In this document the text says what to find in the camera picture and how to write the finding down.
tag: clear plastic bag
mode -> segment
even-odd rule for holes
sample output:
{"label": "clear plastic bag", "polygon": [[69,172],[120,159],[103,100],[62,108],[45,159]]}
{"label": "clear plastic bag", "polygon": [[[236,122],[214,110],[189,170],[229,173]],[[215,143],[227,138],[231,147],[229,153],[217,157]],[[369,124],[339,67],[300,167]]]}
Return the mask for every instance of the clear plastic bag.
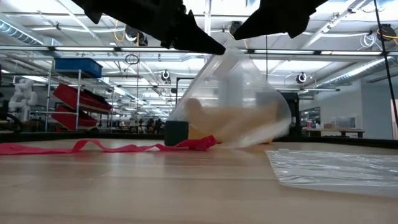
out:
{"label": "clear plastic bag", "polygon": [[246,147],[284,135],[291,114],[249,55],[227,49],[207,61],[169,120],[188,121],[226,147]]}
{"label": "clear plastic bag", "polygon": [[266,151],[283,185],[398,197],[398,156]]}

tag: white wall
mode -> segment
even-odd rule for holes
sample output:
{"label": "white wall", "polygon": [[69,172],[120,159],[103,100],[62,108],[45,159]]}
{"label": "white wall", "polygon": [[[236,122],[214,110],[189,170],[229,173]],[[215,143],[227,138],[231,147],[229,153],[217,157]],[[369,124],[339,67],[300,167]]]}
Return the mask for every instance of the white wall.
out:
{"label": "white wall", "polygon": [[[329,123],[332,117],[356,115],[356,127],[365,130],[364,138],[393,139],[391,94],[386,82],[358,80],[351,86],[339,88],[339,92],[321,92],[313,101],[301,102],[300,110],[319,106],[321,123]],[[394,87],[394,93],[398,98],[398,85]]]}
{"label": "white wall", "polygon": [[356,127],[363,127],[361,82],[340,86],[340,91],[320,92],[313,101],[302,101],[300,111],[320,107],[321,123],[330,123],[332,117],[356,117]]}
{"label": "white wall", "polygon": [[[394,87],[398,97],[398,86]],[[391,93],[387,83],[362,83],[364,138],[393,139]]]}

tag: wooden tabletop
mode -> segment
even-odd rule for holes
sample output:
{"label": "wooden tabletop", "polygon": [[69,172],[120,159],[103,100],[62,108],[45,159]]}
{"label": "wooden tabletop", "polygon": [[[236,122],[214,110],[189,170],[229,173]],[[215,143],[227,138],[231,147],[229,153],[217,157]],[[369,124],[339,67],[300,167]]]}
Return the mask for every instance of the wooden tabletop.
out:
{"label": "wooden tabletop", "polygon": [[[75,140],[30,142],[70,147]],[[105,146],[156,141],[101,140]],[[209,152],[0,157],[0,223],[397,223],[396,198],[284,187],[264,150],[398,154],[275,143]]]}

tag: red ribbon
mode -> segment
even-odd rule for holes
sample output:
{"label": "red ribbon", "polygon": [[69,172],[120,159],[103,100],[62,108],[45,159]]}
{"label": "red ribbon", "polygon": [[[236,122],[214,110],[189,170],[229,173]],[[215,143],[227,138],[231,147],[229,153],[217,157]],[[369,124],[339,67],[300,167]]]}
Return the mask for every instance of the red ribbon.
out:
{"label": "red ribbon", "polygon": [[20,144],[12,143],[1,143],[0,144],[0,155],[37,155],[37,154],[73,154],[78,153],[87,143],[94,143],[105,153],[114,152],[146,152],[146,151],[161,151],[161,152],[175,152],[175,151],[207,151],[211,146],[217,144],[216,139],[213,136],[208,136],[203,139],[197,140],[186,140],[174,147],[167,147],[161,144],[155,144],[153,146],[136,146],[128,145],[117,148],[108,148],[103,146],[97,139],[85,139],[79,140],[75,143],[71,149],[45,149],[41,147],[23,146]]}

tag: blue bin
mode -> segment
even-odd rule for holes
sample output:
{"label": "blue bin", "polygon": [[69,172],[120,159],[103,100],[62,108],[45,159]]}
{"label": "blue bin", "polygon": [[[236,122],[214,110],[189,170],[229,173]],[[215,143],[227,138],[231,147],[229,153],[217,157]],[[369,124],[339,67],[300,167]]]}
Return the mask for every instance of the blue bin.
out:
{"label": "blue bin", "polygon": [[102,66],[91,58],[56,58],[55,71],[71,78],[101,78]]}

